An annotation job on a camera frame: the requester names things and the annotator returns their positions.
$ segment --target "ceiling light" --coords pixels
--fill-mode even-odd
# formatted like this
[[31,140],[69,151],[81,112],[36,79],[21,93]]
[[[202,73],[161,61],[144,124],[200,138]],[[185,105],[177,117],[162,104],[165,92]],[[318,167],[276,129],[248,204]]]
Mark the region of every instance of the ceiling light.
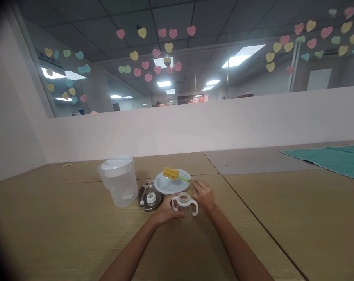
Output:
[[208,81],[206,85],[216,85],[220,81],[221,81],[221,79],[219,79],[219,80],[211,80],[211,81]]
[[167,87],[170,86],[170,81],[162,81],[157,83],[159,87]]
[[43,74],[44,74],[44,77],[45,78],[49,78],[49,79],[58,79],[58,78],[65,78],[66,76],[60,74],[60,73],[57,73],[57,72],[52,72],[52,76],[50,76],[48,73],[47,73],[47,69],[46,68],[41,68],[41,70],[43,71]]
[[72,72],[72,71],[66,71],[65,75],[66,75],[66,78],[70,79],[70,80],[87,79],[87,77],[84,77],[84,76],[79,75],[79,74]]
[[[159,59],[154,59],[154,64],[155,66],[161,66],[161,68],[166,68],[166,65],[164,63],[164,58],[159,58]],[[173,57],[170,57],[170,67],[174,66],[173,63]]]
[[[229,67],[240,65],[264,46],[265,45],[243,47],[234,57],[229,58]],[[228,61],[222,66],[222,68],[227,67]]]

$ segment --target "green heart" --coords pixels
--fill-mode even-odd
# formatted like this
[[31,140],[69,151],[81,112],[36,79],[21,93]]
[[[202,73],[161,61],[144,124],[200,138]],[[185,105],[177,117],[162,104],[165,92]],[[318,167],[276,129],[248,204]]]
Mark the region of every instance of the green heart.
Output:
[[324,51],[323,50],[321,50],[321,51],[319,51],[319,52],[315,52],[314,53],[314,56],[316,56],[316,57],[318,57],[318,58],[322,58],[322,56],[323,56],[323,54],[324,54]]
[[341,37],[340,36],[333,36],[331,38],[331,43],[334,44],[334,45],[340,44],[340,41],[341,41]]

